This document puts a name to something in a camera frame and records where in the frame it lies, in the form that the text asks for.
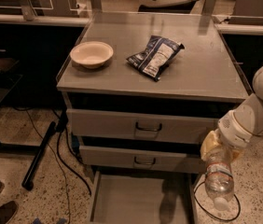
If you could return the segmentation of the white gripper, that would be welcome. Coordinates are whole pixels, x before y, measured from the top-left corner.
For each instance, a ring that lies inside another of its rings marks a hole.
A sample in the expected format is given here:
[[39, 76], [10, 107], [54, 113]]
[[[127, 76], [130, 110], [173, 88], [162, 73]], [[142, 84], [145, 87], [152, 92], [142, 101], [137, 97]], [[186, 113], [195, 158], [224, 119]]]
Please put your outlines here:
[[258, 143], [263, 134], [259, 131], [260, 118], [263, 115], [263, 103], [242, 103], [230, 110], [218, 121], [218, 130], [210, 131], [201, 144], [201, 159], [222, 142], [232, 147], [232, 160], [236, 161], [243, 154], [243, 149]]

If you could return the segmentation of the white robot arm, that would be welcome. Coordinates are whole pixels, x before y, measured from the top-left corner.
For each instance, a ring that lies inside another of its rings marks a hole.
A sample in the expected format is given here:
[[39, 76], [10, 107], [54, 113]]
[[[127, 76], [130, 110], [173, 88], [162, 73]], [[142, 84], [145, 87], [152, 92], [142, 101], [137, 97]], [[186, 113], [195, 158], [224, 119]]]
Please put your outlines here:
[[229, 147], [233, 158], [247, 147], [257, 144], [263, 137], [263, 66], [254, 74], [254, 92], [238, 107], [230, 110], [210, 131], [201, 145], [201, 159], [216, 147]]

